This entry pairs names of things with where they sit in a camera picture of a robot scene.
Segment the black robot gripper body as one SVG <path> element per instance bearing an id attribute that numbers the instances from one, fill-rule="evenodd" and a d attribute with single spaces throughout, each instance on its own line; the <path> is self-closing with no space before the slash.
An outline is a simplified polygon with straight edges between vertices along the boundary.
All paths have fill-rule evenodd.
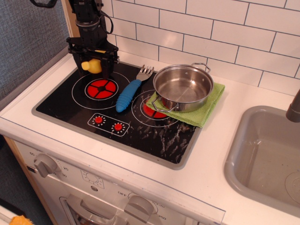
<path id="1" fill-rule="evenodd" d="M 76 63 L 84 59 L 97 59 L 103 63 L 118 63 L 118 47 L 107 40 L 112 34 L 114 25 L 111 22 L 111 30 L 107 31 L 105 20 L 92 20 L 91 22 L 75 21 L 79 28 L 79 37 L 69 37 L 69 53 L 74 57 Z"/>

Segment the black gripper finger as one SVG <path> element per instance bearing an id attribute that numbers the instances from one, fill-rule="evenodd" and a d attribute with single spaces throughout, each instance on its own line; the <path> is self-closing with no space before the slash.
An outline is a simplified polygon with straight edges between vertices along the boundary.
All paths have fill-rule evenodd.
<path id="1" fill-rule="evenodd" d="M 85 61 L 89 61 L 90 60 L 90 56 L 88 56 L 85 52 L 76 52 L 76 51 L 72 51 L 71 52 L 74 58 L 74 61 L 78 67 L 78 71 L 80 76 L 85 76 L 88 74 L 87 70 L 84 70 L 82 68 L 82 63 Z"/>
<path id="2" fill-rule="evenodd" d="M 100 61 L 103 78 L 107 79 L 113 72 L 114 58 L 102 58 Z"/>

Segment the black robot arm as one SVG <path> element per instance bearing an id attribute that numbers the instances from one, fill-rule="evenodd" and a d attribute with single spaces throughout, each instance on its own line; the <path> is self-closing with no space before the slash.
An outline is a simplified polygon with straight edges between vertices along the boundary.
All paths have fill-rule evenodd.
<path id="1" fill-rule="evenodd" d="M 118 47 L 107 40 L 105 18 L 109 17 L 102 11 L 103 3 L 100 0 L 70 0 L 72 13 L 75 14 L 75 23 L 79 29 L 79 37 L 69 37 L 68 52 L 73 55 L 79 74 L 85 76 L 87 71 L 82 69 L 82 63 L 92 59 L 100 60 L 102 71 L 98 74 L 107 79 L 113 72 L 114 64 L 118 63 Z"/>

